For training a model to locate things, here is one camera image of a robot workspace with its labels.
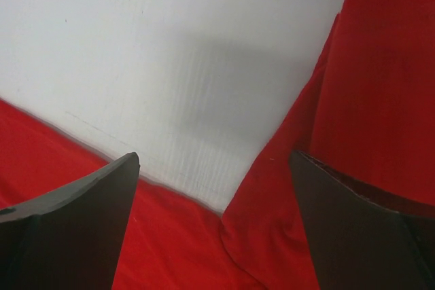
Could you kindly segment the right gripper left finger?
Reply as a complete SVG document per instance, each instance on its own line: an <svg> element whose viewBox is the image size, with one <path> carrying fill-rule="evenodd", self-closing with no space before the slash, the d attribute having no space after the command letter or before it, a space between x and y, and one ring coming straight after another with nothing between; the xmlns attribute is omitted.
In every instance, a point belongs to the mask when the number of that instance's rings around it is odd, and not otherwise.
<svg viewBox="0 0 435 290"><path fill-rule="evenodd" d="M111 289L139 179L128 153L1 210L2 289Z"/></svg>

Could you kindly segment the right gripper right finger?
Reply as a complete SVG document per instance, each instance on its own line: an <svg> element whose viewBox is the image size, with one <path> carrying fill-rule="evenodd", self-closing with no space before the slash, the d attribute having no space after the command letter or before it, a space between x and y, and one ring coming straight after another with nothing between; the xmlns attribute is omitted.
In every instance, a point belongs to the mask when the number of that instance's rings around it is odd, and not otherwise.
<svg viewBox="0 0 435 290"><path fill-rule="evenodd" d="M292 152L290 168L321 289L434 288L434 206L302 151Z"/></svg>

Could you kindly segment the red t shirt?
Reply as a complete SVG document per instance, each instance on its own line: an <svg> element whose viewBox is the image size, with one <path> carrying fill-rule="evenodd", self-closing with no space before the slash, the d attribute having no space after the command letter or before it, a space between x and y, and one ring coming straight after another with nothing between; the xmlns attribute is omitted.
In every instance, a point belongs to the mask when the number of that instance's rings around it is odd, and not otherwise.
<svg viewBox="0 0 435 290"><path fill-rule="evenodd" d="M136 152L114 289L318 289L295 149L434 203L434 0L1 0L1 203Z"/></svg>

